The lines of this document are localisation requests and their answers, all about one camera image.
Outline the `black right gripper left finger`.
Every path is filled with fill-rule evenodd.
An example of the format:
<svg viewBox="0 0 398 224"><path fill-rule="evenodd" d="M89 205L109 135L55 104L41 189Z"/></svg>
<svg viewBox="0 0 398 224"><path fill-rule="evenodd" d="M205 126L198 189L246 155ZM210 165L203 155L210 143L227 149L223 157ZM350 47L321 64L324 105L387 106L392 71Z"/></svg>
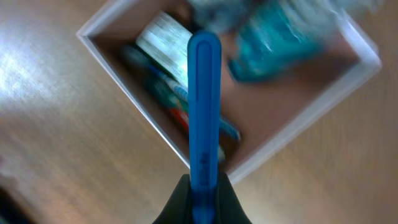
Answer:
<svg viewBox="0 0 398 224"><path fill-rule="evenodd" d="M153 224L192 224L192 191L190 176L181 176L165 207Z"/></svg>

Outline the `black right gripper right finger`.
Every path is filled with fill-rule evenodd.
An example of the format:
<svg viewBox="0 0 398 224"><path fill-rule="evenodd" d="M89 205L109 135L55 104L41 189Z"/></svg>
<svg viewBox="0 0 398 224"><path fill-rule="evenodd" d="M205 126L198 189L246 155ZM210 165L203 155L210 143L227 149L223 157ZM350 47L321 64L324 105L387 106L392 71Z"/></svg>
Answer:
<svg viewBox="0 0 398 224"><path fill-rule="evenodd" d="M216 224L251 224L245 214L229 181L227 174L218 174L218 186L215 195Z"/></svg>

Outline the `Colgate toothpaste tube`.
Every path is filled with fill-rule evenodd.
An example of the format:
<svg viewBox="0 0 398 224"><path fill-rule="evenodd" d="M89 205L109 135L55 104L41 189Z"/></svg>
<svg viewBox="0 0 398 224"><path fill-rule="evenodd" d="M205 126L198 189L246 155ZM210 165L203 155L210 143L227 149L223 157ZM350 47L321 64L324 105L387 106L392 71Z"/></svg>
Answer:
<svg viewBox="0 0 398 224"><path fill-rule="evenodd" d="M152 95L152 97L163 107L170 119L178 127L183 135L186 146L184 154L189 159L188 132L188 103L177 96L176 93L160 78L147 77L143 81L144 88Z"/></svg>

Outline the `blue white toothbrush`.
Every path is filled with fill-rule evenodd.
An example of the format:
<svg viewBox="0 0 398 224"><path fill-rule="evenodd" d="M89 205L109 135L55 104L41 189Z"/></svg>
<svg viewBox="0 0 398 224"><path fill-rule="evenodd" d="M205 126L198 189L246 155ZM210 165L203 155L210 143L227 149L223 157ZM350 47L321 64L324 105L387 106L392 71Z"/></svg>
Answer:
<svg viewBox="0 0 398 224"><path fill-rule="evenodd" d="M157 75L179 98L185 102L188 102L187 87L184 87L182 84L179 84L177 81L166 75L137 48L131 45L125 45L121 47L121 55L123 59L126 59L129 63L142 68L147 68L150 72ZM241 133L238 131L237 127L224 119L222 116L220 117L220 129L232 137L235 141L241 140Z"/></svg>

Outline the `blue razor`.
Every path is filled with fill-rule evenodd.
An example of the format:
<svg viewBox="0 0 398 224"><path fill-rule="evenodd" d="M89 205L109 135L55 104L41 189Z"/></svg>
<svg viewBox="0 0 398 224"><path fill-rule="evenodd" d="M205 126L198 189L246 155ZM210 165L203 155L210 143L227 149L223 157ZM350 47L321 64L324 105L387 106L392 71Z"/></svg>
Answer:
<svg viewBox="0 0 398 224"><path fill-rule="evenodd" d="M188 41L190 185L195 224L215 222L220 131L221 43L208 31Z"/></svg>

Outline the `green white soap box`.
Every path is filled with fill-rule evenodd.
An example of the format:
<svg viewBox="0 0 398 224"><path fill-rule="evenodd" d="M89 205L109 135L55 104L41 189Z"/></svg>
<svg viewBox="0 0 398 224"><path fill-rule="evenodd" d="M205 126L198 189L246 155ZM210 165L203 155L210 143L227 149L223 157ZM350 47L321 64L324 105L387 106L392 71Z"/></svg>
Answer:
<svg viewBox="0 0 398 224"><path fill-rule="evenodd" d="M191 36L173 17L160 12L139 34L136 45L187 88L187 45Z"/></svg>

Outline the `blue mouthwash bottle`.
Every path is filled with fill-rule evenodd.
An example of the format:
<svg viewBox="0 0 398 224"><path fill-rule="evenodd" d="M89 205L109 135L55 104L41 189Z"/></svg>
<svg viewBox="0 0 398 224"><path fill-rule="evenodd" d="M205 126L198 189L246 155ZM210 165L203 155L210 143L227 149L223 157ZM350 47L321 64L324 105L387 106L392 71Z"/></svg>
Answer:
<svg viewBox="0 0 398 224"><path fill-rule="evenodd" d="M273 78L322 52L343 10L341 1L285 0L259 6L236 38L228 67L239 82Z"/></svg>

